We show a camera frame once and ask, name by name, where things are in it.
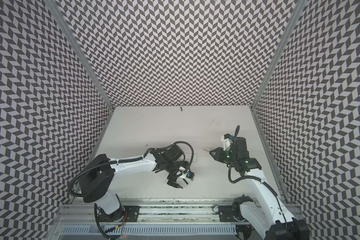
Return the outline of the white remote with back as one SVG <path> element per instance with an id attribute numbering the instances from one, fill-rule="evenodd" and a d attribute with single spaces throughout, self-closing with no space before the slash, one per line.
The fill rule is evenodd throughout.
<path id="1" fill-rule="evenodd" d="M 184 153 L 184 155 L 185 155 L 185 160 L 188 162 L 191 160 L 192 156 L 193 156 L 193 163 L 196 163 L 198 161 L 198 155 L 196 153 L 192 155 L 192 153 L 189 152 L 189 153 Z"/>

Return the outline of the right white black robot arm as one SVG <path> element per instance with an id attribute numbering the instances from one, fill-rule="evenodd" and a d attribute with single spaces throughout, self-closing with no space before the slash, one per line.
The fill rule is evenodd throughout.
<path id="1" fill-rule="evenodd" d="M 217 162 L 235 170 L 240 177 L 229 182 L 236 184 L 246 181 L 255 194 L 254 199 L 242 195 L 235 198 L 231 206 L 231 215 L 237 221 L 248 221 L 264 240 L 308 240 L 310 229 L 304 220 L 299 220 L 282 203 L 278 193 L 268 183 L 262 166 L 257 159 L 251 158 L 246 139 L 230 134 L 222 136 L 223 146 L 209 153 Z"/>

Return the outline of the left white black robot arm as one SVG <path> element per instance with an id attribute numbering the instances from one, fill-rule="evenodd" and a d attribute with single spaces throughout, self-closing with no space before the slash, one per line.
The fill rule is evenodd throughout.
<path id="1" fill-rule="evenodd" d="M 167 184 L 176 189 L 179 178 L 192 181 L 191 171 L 194 153 L 189 161 L 180 148 L 181 141 L 164 148 L 149 148 L 141 156 L 131 158 L 109 158 L 105 154 L 96 156 L 77 176 L 68 183 L 68 193 L 79 197 L 86 203 L 95 204 L 95 216 L 101 222 L 116 222 L 127 218 L 128 211 L 119 196 L 112 191 L 117 181 L 123 177 L 145 173 L 168 173 Z"/>

